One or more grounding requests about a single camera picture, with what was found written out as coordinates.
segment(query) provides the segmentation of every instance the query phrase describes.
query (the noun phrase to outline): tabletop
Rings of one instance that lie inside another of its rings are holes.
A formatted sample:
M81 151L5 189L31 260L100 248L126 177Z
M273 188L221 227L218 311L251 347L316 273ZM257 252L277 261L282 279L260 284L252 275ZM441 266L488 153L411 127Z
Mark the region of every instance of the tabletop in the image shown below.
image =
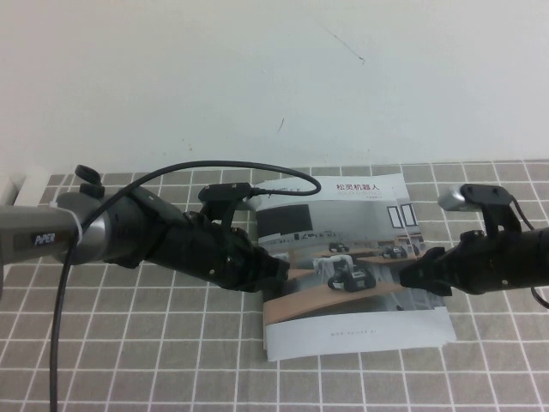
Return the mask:
M476 213L444 212L437 196L462 182L504 185L535 227L549 215L549 161L301 167L316 176L403 173L428 247L451 247L481 229ZM116 191L143 173L103 176ZM148 188L198 210L204 185L280 177L249 170L171 173ZM41 203L77 191L51 176ZM233 226L256 238L255 217ZM16 264L0 300L0 410L47 411L48 338L61 265ZM534 412L549 410L549 318L529 291L446 300L458 342L363 354L267 362L259 294L226 291L142 264L74 267L60 342L64 412Z

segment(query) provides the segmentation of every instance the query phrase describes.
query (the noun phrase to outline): printed booklet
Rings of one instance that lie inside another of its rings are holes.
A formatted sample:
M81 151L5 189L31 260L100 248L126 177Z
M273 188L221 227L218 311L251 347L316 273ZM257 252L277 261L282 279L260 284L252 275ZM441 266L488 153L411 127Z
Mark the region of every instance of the printed booklet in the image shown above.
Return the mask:
M400 285L399 270L426 249L402 175L317 179L311 197L250 201L259 245L290 263L282 293L263 296L268 359L455 341L443 299ZM310 188L298 178L260 186Z

